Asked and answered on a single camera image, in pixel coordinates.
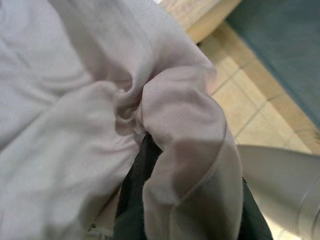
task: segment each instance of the sleeve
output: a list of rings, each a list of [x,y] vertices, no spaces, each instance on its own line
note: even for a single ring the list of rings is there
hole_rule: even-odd
[[[212,67],[163,70],[143,88],[137,120],[163,150],[143,189],[148,239],[236,239],[241,165],[219,105],[202,83]]]

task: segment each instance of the gray plastic object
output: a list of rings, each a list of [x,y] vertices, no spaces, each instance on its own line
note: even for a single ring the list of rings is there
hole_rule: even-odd
[[[320,240],[320,156],[238,145],[260,210],[305,240]]]

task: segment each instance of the seam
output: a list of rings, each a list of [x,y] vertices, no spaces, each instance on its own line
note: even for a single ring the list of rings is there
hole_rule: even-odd
[[[130,29],[139,29],[140,34],[145,36],[145,39],[147,39],[147,41],[145,41],[144,43],[147,43],[147,45],[148,45],[148,53],[152,56],[153,61],[156,62],[154,52],[152,51],[153,48],[151,45],[150,38],[149,38],[148,34],[146,33],[146,31],[144,31],[144,28],[141,26],[140,22],[136,19],[134,14],[132,14],[132,11],[129,9],[129,7],[126,4],[119,4],[119,1],[117,1],[117,0],[113,0],[112,3],[116,6],[117,9],[119,9],[118,13],[121,16],[123,16],[123,21],[125,21],[126,24],[128,24],[128,26],[130,26]],[[135,24],[128,21],[127,15],[130,15],[130,17],[134,20]]]
[[[222,146],[224,145],[224,140],[226,139],[227,136],[227,129],[228,129],[228,125],[227,122],[225,122],[224,124],[224,134],[223,134],[223,141],[219,146],[219,149],[216,153],[216,155],[214,156],[214,158],[217,158],[217,156],[220,154]],[[169,240],[173,240],[173,217],[175,214],[175,208],[177,206],[179,206],[185,199],[187,199],[190,195],[192,195],[192,193],[194,193],[199,186],[205,182],[210,176],[213,175],[213,173],[216,171],[216,169],[218,168],[218,166],[220,165],[222,161],[213,161],[211,163],[211,165],[209,166],[208,170],[204,173],[204,175],[194,184],[194,186],[192,186],[190,188],[189,191],[187,191],[180,199],[179,203],[177,205],[173,205],[169,211]]]
[[[318,221],[318,218],[320,216],[320,206],[317,208],[317,211],[316,211],[316,215],[314,217],[314,222],[312,223],[312,232],[311,232],[311,237],[312,239],[316,239],[315,237],[315,232],[316,232],[316,223]]]
[[[312,188],[314,187],[314,185],[318,182],[318,180],[320,179],[320,175],[316,178],[316,180],[311,184],[311,186],[309,186],[308,190],[306,191],[306,193],[304,194],[302,200],[300,201],[300,206],[299,206],[299,209],[298,209],[298,214],[297,214],[297,218],[296,218],[296,226],[297,226],[297,229],[300,232],[300,226],[299,226],[299,218],[300,218],[300,214],[301,214],[301,211],[302,211],[302,208],[304,206],[304,202],[307,198],[307,196],[310,194],[310,191],[312,190]]]

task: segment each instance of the white cloth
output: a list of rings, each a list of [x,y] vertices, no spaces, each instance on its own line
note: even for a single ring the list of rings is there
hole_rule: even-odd
[[[0,239],[82,239],[145,131],[163,150],[148,239],[235,239],[241,166],[214,77],[151,0],[2,0]]]

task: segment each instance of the wooden furniture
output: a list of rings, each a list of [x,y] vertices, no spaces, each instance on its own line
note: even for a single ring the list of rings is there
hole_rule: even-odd
[[[241,0],[154,0],[178,20],[197,44],[232,12]]]

